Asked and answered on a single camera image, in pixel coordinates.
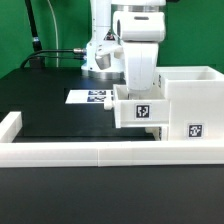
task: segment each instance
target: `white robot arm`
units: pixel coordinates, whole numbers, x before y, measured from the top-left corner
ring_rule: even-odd
[[[108,65],[106,56],[114,51],[124,59],[124,72],[130,99],[144,99],[150,93],[158,57],[158,43],[165,38],[165,0],[112,0],[113,32],[118,42],[100,46],[97,58]]]

